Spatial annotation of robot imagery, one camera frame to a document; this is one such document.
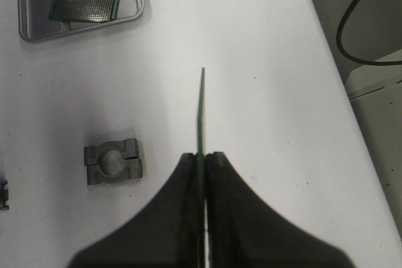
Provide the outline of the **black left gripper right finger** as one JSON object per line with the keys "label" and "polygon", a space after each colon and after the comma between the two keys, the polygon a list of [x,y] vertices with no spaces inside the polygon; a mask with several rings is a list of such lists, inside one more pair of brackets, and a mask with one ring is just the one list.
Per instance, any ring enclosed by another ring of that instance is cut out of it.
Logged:
{"label": "black left gripper right finger", "polygon": [[260,199],[224,153],[206,156],[205,180],[211,267],[353,267]]}

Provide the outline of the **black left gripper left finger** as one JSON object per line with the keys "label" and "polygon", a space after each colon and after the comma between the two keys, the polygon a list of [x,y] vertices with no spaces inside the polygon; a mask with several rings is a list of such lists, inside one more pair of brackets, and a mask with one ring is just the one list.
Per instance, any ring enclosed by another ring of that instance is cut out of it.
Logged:
{"label": "black left gripper left finger", "polygon": [[197,159],[180,160],[130,221],[78,252],[70,267],[198,267]]}

